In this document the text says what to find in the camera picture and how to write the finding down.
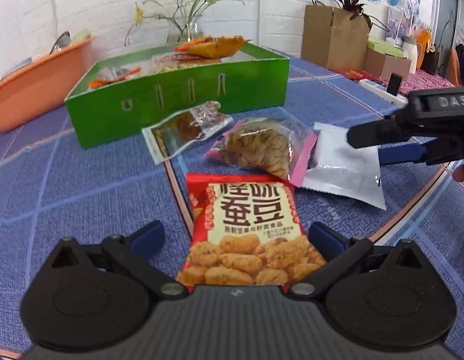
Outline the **person's right hand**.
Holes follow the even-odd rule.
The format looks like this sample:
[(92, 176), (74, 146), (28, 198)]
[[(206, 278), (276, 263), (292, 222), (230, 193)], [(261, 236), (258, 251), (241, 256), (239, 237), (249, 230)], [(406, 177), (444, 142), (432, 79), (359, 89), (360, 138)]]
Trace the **person's right hand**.
[(464, 164), (457, 167), (452, 173), (452, 177), (457, 182), (464, 182)]

